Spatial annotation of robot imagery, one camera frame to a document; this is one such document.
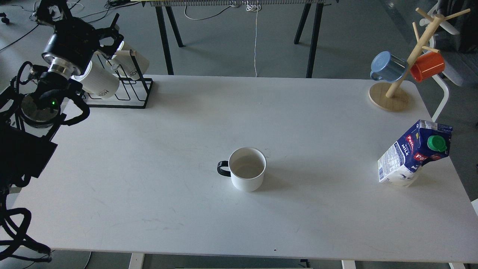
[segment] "white mug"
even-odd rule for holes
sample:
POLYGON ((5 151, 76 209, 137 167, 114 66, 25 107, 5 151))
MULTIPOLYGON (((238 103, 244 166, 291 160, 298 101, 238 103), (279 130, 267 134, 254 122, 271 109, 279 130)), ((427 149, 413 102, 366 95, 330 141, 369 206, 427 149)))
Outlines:
MULTIPOLYGON (((118 47, 118 50, 135 50, 128 43, 122 41, 118 47)), ((149 61, 138 51, 136 51, 136 61, 140 67, 141 72, 144 74, 149 67, 149 61)), ((140 74, 134 66, 133 60, 129 55, 114 55, 111 60, 106 61, 106 64, 111 67, 111 70, 118 71, 122 76, 129 77, 132 80, 140 79, 140 74)))
POLYGON ((242 147, 235 150, 229 161, 220 161, 217 172, 220 175, 231 177, 234 187, 241 191, 255 191, 264 180, 267 166, 265 155, 253 147, 242 147))
POLYGON ((90 61, 85 73, 72 78, 83 84, 83 90, 106 99, 113 96, 120 87, 120 80, 102 66, 90 61))

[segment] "wooden mug tree base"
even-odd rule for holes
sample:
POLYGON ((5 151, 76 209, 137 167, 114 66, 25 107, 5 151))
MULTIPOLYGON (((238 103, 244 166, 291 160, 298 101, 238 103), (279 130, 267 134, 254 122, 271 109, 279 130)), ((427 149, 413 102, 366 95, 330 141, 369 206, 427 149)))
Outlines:
POLYGON ((385 96, 390 88, 390 83, 377 83, 374 84, 369 90, 369 97, 372 103, 376 106, 388 111, 402 111, 408 105, 408 94, 401 88, 398 88, 393 97, 388 98, 385 96))

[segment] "white table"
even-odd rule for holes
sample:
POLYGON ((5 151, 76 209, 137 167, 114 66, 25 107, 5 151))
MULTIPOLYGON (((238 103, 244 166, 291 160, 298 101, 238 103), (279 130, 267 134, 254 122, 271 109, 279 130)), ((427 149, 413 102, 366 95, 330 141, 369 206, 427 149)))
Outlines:
POLYGON ((368 100, 371 80, 151 77, 145 110, 95 108, 60 128, 15 202, 32 211, 31 237, 71 250, 478 263, 478 217, 450 158, 409 188, 378 182, 377 159, 430 120, 411 82, 397 113, 368 100), (243 146, 268 159, 254 192, 216 172, 243 146))

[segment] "wooden mug tree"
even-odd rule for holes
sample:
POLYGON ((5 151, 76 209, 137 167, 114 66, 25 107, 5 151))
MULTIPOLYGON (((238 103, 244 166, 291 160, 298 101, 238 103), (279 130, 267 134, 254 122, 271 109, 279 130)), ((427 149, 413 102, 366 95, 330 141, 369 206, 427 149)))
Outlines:
POLYGON ((420 37, 416 24, 415 22, 413 22, 413 30, 417 39, 417 45, 413 49, 412 53, 410 53, 410 56, 408 56, 408 67, 405 74, 398 81, 392 84, 385 82, 377 83, 374 84, 369 90, 370 100, 375 105, 388 111, 401 111, 407 107, 408 95, 405 91, 400 89, 400 85, 410 72, 412 66, 415 64, 415 61, 417 60, 418 56, 422 54, 423 49, 434 51, 437 53, 439 52, 439 50, 437 49, 427 47, 426 44, 428 43, 430 38, 432 38, 435 31, 438 29, 440 23, 468 13, 470 12, 470 9, 466 9, 446 17, 441 14, 435 14, 433 18, 419 8, 417 8, 415 11, 417 11, 425 19, 429 20, 430 25, 428 25, 428 27, 425 29, 425 32, 423 33, 422 37, 420 37))

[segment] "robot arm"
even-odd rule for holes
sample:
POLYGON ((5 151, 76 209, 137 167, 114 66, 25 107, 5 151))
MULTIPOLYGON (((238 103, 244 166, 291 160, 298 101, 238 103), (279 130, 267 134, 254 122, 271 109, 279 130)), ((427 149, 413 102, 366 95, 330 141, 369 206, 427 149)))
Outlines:
POLYGON ((14 257, 30 261, 51 261, 51 250, 30 238, 26 231, 31 214, 25 208, 7 210, 6 197, 10 187, 15 184, 25 187, 31 177, 39 177, 56 148, 51 142, 61 125, 73 125, 89 116, 88 105, 78 96, 83 85, 71 79, 72 75, 83 75, 93 54, 99 51, 105 58, 111 59, 123 36, 116 29, 116 14, 110 27, 95 29, 83 20, 73 17, 66 0, 42 0, 36 11, 36 21, 41 25, 53 27, 44 52, 43 59, 49 66, 33 65, 25 62, 10 80, 10 85, 0 93, 0 151, 4 156, 0 162, 0 226, 13 240, 0 241, 8 246, 0 252, 0 260, 14 257), (49 8, 57 6, 61 17, 53 20, 49 8), (100 40, 111 37, 112 45, 101 45, 100 40), (20 77, 26 67, 30 68, 28 78, 20 77), (33 81, 36 90, 30 94, 21 94, 20 86, 33 81), (61 114, 60 104, 64 98, 71 99, 82 110, 82 114, 66 120, 61 114), (11 126, 11 117, 15 117, 16 128, 11 126), (36 137, 25 131, 24 123, 35 128, 51 127, 48 134, 36 137), (17 226, 11 216, 23 215, 22 223, 17 226), (48 257, 32 259, 14 255, 19 246, 26 246, 48 257))

